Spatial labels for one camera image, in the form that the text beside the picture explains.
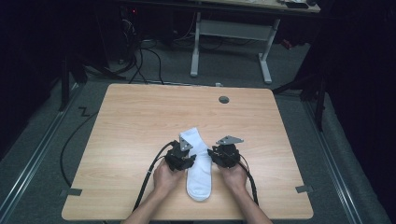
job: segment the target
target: desk leg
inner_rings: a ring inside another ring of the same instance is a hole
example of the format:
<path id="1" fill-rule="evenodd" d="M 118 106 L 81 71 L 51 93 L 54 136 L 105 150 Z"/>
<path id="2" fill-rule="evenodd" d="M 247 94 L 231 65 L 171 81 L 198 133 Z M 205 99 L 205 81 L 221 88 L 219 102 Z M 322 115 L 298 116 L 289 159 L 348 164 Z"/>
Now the desk leg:
<path id="1" fill-rule="evenodd" d="M 267 84 L 272 83 L 270 71 L 268 70 L 267 57 L 268 57 L 268 53 L 270 52 L 272 43 L 274 42 L 274 38 L 279 23 L 280 23 L 280 19 L 276 19 L 268 36 L 267 45 L 265 46 L 264 53 L 259 54 L 260 65 L 262 66 L 262 75 L 264 76 L 264 82 Z"/>
<path id="2" fill-rule="evenodd" d="M 190 75 L 192 77 L 198 76 L 200 28 L 201 28 L 201 12 L 197 12 L 197 21 L 196 21 L 196 27 L 195 27 L 194 52 L 192 53 L 191 72 L 190 72 Z"/>

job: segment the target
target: dark background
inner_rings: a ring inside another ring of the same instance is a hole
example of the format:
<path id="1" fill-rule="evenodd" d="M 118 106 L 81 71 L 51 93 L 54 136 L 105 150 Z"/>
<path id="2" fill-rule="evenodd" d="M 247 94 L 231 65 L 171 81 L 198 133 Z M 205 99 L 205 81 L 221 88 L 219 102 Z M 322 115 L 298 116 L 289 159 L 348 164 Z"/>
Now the dark background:
<path id="1" fill-rule="evenodd" d="M 346 137 L 379 201 L 396 222 L 391 210 L 396 201 L 395 1 L 335 0 L 320 5 L 323 14 L 335 19 L 321 21 L 321 26 L 317 21 L 282 20 L 276 42 L 312 44 L 296 79 L 325 77 Z M 104 33 L 106 27 L 119 26 L 117 12 L 104 14 L 106 8 L 117 11 L 111 6 L 43 0 L 1 3 L 1 158 L 50 96 L 65 55 L 78 52 L 107 66 L 111 49 L 104 44 Z M 139 13 L 141 31 L 164 43 L 175 38 L 173 30 L 183 33 L 190 26 L 191 19 L 185 20 L 190 12 L 145 8 Z"/>

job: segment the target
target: sock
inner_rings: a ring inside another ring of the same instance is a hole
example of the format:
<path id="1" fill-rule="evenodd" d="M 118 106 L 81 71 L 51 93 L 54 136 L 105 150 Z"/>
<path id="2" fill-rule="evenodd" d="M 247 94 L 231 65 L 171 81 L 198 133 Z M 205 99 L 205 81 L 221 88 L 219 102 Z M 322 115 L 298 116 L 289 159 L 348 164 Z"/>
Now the sock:
<path id="1" fill-rule="evenodd" d="M 180 136 L 190 143 L 189 156 L 197 155 L 194 165 L 187 172 L 187 192 L 195 201 L 207 199 L 212 190 L 212 160 L 207 154 L 207 145 L 196 128 L 181 133 Z"/>

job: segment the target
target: hand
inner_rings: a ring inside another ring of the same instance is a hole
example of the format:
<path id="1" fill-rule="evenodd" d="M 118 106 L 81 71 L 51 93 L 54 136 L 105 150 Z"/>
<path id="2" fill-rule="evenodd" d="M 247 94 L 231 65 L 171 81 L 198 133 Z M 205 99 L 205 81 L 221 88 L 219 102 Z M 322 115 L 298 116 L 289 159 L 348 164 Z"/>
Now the hand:
<path id="1" fill-rule="evenodd" d="M 154 190 L 168 194 L 174 189 L 184 175 L 184 171 L 171 171 L 163 159 L 154 171 Z"/>
<path id="2" fill-rule="evenodd" d="M 246 190 L 248 176 L 240 164 L 236 164 L 232 168 L 218 167 L 228 189 L 233 192 Z"/>

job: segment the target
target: gray carpet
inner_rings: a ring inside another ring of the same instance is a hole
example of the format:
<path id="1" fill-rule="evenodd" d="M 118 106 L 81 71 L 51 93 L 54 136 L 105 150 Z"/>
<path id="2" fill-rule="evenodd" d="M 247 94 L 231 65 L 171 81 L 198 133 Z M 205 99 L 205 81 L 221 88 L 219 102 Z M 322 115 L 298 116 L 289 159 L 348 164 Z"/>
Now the gray carpet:
<path id="1" fill-rule="evenodd" d="M 207 43 L 205 47 L 214 48 L 216 43 Z M 261 42 L 254 42 L 244 47 L 223 44 L 217 50 L 202 50 L 199 76 L 190 77 L 191 46 L 172 48 L 158 44 L 152 50 L 157 52 L 162 62 L 162 77 L 165 82 L 190 83 L 214 86 L 219 82 L 225 87 L 268 88 L 274 89 L 294 79 L 309 46 L 284 49 L 274 45 L 268 57 L 272 72 L 272 85 L 263 84 L 257 53 Z M 158 81 L 158 59 L 154 54 L 143 50 L 144 63 L 141 69 L 146 79 Z M 112 69 L 120 66 L 116 63 Z M 124 74 L 131 77 L 135 68 Z M 49 144 L 46 157 L 41 162 L 34 178 L 21 196 L 8 223 L 69 223 L 61 217 L 65 198 L 59 194 L 67 189 L 61 171 L 60 155 L 63 146 L 72 132 L 86 117 L 81 116 L 79 107 L 87 107 L 86 113 L 96 112 L 106 92 L 106 87 L 115 81 L 105 77 L 90 76 L 88 83 L 71 105 L 70 110 Z M 29 161 L 36 146 L 57 115 L 60 106 L 60 85 L 53 90 L 51 98 L 31 118 L 17 143 L 0 163 L 1 194 L 3 201 L 11 191 L 24 165 Z M 320 143 L 310 117 L 305 113 L 297 91 L 288 91 L 278 95 L 276 102 L 284 121 L 294 155 L 298 162 L 306 185 L 313 187 L 309 199 L 314 209 L 314 216 L 308 220 L 274 220 L 275 223 L 349 223 L 346 212 L 338 198 L 338 193 L 329 175 L 329 169 L 323 160 Z M 73 177 L 88 141 L 94 119 L 87 122 L 71 139 L 64 152 L 64 169 L 69 180 Z M 346 179 L 353 199 L 360 209 L 363 223 L 390 223 L 382 206 L 376 200 L 370 184 L 361 171 L 350 146 L 345 139 L 333 113 L 331 102 L 327 99 L 324 113 L 324 134 L 331 147 L 341 173 Z"/>

